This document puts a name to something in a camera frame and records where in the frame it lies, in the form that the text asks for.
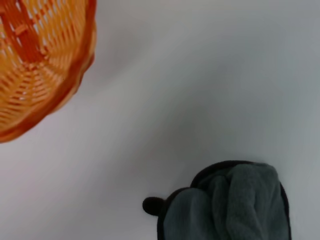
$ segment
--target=towel fold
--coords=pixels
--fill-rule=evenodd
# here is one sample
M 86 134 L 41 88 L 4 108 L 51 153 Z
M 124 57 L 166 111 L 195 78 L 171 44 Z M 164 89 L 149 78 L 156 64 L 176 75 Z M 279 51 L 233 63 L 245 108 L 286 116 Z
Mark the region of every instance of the towel fold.
M 267 164 L 225 161 L 202 170 L 168 199 L 148 197 L 158 240 L 291 240 L 289 203 Z

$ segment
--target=microfiber cloth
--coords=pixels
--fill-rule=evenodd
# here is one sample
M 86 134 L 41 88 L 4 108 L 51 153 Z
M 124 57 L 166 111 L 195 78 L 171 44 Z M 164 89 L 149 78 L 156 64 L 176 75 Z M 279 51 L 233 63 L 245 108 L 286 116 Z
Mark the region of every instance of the microfiber cloth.
M 158 216 L 158 240 L 291 240 L 289 203 L 274 167 L 224 161 L 191 186 L 142 207 Z

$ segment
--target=woven basket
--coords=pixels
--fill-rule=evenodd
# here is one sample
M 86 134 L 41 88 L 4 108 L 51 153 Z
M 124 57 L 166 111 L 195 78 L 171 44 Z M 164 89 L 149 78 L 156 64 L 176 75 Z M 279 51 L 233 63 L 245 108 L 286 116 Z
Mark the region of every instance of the woven basket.
M 97 0 L 0 0 L 0 143 L 62 107 L 94 60 Z

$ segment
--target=orange basket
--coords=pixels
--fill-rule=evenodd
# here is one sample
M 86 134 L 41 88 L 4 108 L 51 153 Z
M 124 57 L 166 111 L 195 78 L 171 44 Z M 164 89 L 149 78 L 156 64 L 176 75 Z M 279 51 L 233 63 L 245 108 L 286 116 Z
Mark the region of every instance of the orange basket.
M 94 60 L 97 0 L 0 0 L 0 143 L 62 107 Z

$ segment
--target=folded towel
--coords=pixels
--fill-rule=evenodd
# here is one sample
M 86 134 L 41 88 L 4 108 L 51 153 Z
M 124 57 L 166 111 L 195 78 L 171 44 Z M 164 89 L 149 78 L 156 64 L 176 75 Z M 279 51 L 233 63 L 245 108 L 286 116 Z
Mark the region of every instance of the folded towel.
M 289 203 L 267 164 L 225 161 L 202 170 L 167 200 L 148 197 L 158 240 L 291 240 Z

